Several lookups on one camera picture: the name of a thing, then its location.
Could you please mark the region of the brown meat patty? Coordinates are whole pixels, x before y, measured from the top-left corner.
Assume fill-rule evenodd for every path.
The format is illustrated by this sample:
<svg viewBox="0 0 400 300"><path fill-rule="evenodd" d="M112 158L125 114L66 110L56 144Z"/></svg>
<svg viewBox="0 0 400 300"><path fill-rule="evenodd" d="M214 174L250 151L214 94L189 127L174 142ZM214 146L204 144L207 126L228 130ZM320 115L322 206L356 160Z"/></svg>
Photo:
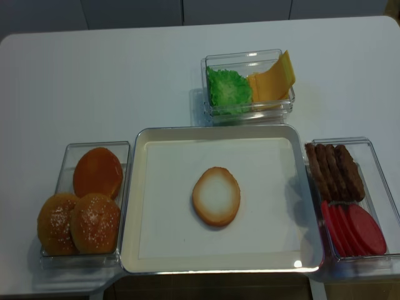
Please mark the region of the brown meat patty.
<svg viewBox="0 0 400 300"><path fill-rule="evenodd" d="M365 198L363 181L359 175L357 164L343 144L334 148L338 168L346 183L353 201L361 202Z"/></svg>
<svg viewBox="0 0 400 300"><path fill-rule="evenodd" d="M315 150L316 150L316 156L317 156L320 170L322 172L322 175L324 176L327 187L329 189L329 193L331 195L331 201L338 201L340 197L339 197L338 189L336 187L336 184L334 182L334 179L331 175L331 172L330 172L330 169L328 166L328 161L327 161L327 157L326 157L326 148L322 144L317 144L315 147Z"/></svg>
<svg viewBox="0 0 400 300"><path fill-rule="evenodd" d="M339 198L337 200L348 202L351 200L351 197L348 192L346 183L338 168L334 153L334 147L332 144L327 144L325 145L325 150L326 150L326 159L329 166L329 170L331 172L331 176L333 178L333 181L335 182L339 194Z"/></svg>
<svg viewBox="0 0 400 300"><path fill-rule="evenodd" d="M311 143L305 144L306 154L309 160L309 167L314 181L319 189L322 200L330 202L332 200L328 185L319 167L318 159L316 157L315 146Z"/></svg>

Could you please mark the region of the white paper liner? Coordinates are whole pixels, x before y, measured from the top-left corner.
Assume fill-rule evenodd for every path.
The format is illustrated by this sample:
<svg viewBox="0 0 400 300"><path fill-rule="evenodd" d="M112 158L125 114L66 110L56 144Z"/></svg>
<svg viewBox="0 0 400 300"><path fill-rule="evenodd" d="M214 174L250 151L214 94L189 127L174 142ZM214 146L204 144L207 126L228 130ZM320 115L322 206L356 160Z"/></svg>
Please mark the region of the white paper liner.
<svg viewBox="0 0 400 300"><path fill-rule="evenodd" d="M191 204L194 185L214 166L226 168L241 190L239 211L222 229L205 225ZM293 148L285 138L152 142L147 149L139 255L296 251L297 178Z"/></svg>

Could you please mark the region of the clear bun container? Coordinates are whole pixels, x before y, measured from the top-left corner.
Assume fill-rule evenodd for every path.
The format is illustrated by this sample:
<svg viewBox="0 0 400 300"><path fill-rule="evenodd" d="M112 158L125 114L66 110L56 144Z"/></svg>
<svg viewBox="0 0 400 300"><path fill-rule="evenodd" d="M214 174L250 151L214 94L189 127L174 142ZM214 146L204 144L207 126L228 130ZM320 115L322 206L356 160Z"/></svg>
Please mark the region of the clear bun container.
<svg viewBox="0 0 400 300"><path fill-rule="evenodd" d="M114 200L121 210L117 244L114 252L106 254L48 255L41 245L41 264L44 268L99 268L119 264L122 244L123 222L126 215L127 188L131 170L131 145L127 141L73 143L66 147L54 194L75 194L73 174L79 160L90 150L98 147L109 149L122 166L123 179L117 198Z"/></svg>

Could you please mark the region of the bottom bun half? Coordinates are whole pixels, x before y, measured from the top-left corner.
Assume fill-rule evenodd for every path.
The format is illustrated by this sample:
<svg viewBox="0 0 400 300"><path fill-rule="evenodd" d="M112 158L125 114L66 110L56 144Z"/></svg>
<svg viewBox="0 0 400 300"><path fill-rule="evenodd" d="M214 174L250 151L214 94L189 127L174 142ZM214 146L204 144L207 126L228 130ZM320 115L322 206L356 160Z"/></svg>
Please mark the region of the bottom bun half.
<svg viewBox="0 0 400 300"><path fill-rule="evenodd" d="M192 205L207 225L222 228L238 213L241 190L235 177L223 167L207 169L194 185Z"/></svg>

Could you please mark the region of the sesame bun far left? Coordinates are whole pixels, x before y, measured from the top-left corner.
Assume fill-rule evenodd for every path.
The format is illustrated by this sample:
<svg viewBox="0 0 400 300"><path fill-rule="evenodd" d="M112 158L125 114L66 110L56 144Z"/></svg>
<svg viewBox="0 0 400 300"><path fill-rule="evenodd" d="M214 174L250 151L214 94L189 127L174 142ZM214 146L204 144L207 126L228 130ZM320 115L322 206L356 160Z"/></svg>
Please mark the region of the sesame bun far left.
<svg viewBox="0 0 400 300"><path fill-rule="evenodd" d="M71 214L79 198L58 193L46 200L37 217L37 236L48 255L68 256L78 253L70 232Z"/></svg>

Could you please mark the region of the sesame bun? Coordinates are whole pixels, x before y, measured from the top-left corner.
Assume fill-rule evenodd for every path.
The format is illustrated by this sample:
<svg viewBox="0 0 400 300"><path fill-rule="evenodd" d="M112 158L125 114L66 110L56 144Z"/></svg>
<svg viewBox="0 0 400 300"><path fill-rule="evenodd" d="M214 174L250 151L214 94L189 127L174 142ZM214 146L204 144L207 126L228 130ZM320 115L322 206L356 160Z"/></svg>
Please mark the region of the sesame bun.
<svg viewBox="0 0 400 300"><path fill-rule="evenodd" d="M48 255L68 256L78 253L70 232L71 214L79 198L58 193L46 200L37 217L37 236Z"/></svg>
<svg viewBox="0 0 400 300"><path fill-rule="evenodd" d="M91 193L82 197L71 215L70 231L78 251L83 254L114 252L121 210L111 198Z"/></svg>

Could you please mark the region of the sesame bun front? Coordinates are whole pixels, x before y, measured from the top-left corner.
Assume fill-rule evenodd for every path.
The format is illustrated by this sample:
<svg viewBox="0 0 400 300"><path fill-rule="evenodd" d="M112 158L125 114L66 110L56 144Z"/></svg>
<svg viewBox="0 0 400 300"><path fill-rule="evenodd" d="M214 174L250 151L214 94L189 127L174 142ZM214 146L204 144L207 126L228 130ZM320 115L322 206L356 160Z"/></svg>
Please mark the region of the sesame bun front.
<svg viewBox="0 0 400 300"><path fill-rule="evenodd" d="M114 252L121 210L111 198L91 193L82 197L71 215L70 231L78 251L83 254Z"/></svg>

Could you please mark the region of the upright cheese slice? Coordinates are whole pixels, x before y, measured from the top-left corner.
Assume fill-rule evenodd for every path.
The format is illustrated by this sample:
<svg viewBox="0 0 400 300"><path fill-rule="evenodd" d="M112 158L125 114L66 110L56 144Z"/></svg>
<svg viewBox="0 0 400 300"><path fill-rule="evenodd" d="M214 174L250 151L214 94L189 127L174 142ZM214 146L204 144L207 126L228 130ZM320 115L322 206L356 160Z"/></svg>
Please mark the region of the upright cheese slice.
<svg viewBox="0 0 400 300"><path fill-rule="evenodd" d="M296 81L288 51L280 55L277 62L271 67L270 72L272 100L284 99Z"/></svg>

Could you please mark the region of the plain bun top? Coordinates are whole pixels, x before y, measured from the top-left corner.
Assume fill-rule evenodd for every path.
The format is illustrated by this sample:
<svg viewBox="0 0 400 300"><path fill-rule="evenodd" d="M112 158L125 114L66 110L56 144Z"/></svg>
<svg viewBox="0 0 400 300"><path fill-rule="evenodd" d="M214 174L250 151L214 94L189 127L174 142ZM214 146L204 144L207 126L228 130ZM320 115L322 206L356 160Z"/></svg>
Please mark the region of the plain bun top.
<svg viewBox="0 0 400 300"><path fill-rule="evenodd" d="M105 147L88 151L77 163L73 174L73 188L79 198L90 193L100 193L115 200L122 181L121 163Z"/></svg>

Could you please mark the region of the red tomato slice front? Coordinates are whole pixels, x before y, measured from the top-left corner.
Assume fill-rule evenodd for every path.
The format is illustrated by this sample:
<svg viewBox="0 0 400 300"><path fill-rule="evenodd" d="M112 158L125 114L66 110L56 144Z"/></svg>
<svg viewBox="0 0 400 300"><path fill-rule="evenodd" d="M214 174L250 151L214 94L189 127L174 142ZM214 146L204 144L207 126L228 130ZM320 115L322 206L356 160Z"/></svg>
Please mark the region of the red tomato slice front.
<svg viewBox="0 0 400 300"><path fill-rule="evenodd" d="M368 254L386 254L387 245L384 235L377 222L366 210L351 204L348 206L346 217L352 233Z"/></svg>

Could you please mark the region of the flat cheese slices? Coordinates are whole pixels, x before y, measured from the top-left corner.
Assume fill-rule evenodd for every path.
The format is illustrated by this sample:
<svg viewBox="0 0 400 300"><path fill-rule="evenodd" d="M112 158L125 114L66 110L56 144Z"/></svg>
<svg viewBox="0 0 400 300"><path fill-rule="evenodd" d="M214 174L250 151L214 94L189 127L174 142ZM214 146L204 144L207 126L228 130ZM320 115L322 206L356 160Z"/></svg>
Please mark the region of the flat cheese slices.
<svg viewBox="0 0 400 300"><path fill-rule="evenodd" d="M284 100L289 98L288 86L281 76L267 73L254 73L247 77L247 82L252 89L252 103L264 103L269 101Z"/></svg>

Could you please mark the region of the clear meat tomato container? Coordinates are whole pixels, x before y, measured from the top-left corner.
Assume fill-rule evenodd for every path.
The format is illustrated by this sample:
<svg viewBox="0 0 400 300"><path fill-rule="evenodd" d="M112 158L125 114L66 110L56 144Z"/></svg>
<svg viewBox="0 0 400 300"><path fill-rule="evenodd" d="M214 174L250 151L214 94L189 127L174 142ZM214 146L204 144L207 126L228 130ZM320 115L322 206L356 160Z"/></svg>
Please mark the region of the clear meat tomato container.
<svg viewBox="0 0 400 300"><path fill-rule="evenodd" d="M334 278L340 276L344 278L353 278L399 275L399 211L390 192L372 142L365 137L348 137L337 139L314 139L307 143L311 143L315 147L317 144L322 144L324 146L332 144L334 148L339 144L345 145L354 159L354 162L357 164L359 175L364 184L366 195L361 202L353 201L352 199L348 202L326 201L329 206L332 222L345 253L346 246L344 244L344 238L341 236L341 230L336 219L334 206L341 206L345 217L349 205L355 204L362 207L377 222L387 245L386 254L372 255L368 254L356 239L359 247L363 251L362 255L348 256L346 253L344 256L340 256L338 254L325 224L321 211L321 203L324 200L322 200L319 189L311 174L309 160L306 154L304 159L307 163L307 175L309 176L313 199L318 205L317 213L319 216L317 218L322 231L322 240L328 261L327 268L330 275Z"/></svg>

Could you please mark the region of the white metal tray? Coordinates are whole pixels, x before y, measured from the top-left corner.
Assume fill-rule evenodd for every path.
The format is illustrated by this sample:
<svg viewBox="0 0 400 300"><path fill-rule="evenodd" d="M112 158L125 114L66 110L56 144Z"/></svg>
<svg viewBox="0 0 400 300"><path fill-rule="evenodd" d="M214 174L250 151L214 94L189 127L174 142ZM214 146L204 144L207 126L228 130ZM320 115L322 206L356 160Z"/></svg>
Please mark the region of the white metal tray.
<svg viewBox="0 0 400 300"><path fill-rule="evenodd" d="M317 271L324 249L302 148L287 124L142 130L121 266L131 274ZM191 202L212 167L226 168L241 190L236 217L221 229Z"/></svg>

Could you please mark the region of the green lettuce leaf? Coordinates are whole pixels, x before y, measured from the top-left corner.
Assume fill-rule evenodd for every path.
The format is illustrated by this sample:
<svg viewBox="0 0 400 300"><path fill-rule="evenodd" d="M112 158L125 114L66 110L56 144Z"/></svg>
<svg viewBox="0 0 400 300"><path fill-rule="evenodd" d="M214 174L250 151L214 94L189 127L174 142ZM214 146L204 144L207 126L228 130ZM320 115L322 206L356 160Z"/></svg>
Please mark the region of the green lettuce leaf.
<svg viewBox="0 0 400 300"><path fill-rule="evenodd" d="M248 113L253 90L237 71L207 67L209 95L214 115Z"/></svg>

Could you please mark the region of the clear lettuce cheese container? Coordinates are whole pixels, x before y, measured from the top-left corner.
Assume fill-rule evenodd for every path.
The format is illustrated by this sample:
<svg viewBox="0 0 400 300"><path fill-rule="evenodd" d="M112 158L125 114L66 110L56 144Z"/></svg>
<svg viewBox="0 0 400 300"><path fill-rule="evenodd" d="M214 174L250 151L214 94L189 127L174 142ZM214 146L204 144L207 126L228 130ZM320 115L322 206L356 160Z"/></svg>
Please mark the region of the clear lettuce cheese container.
<svg viewBox="0 0 400 300"><path fill-rule="evenodd" d="M284 100L251 103L251 110L243 114L214 115L211 106L208 84L207 67L211 69L226 69L237 71L246 78L254 73L271 74L271 67L277 62L285 51L280 49L239 52L232 54L209 55L201 61L202 71L202 105L207 122L213 125L225 125L234 123L250 123L256 121L278 121L284 119L293 110L295 93L293 85L289 90L289 98Z"/></svg>

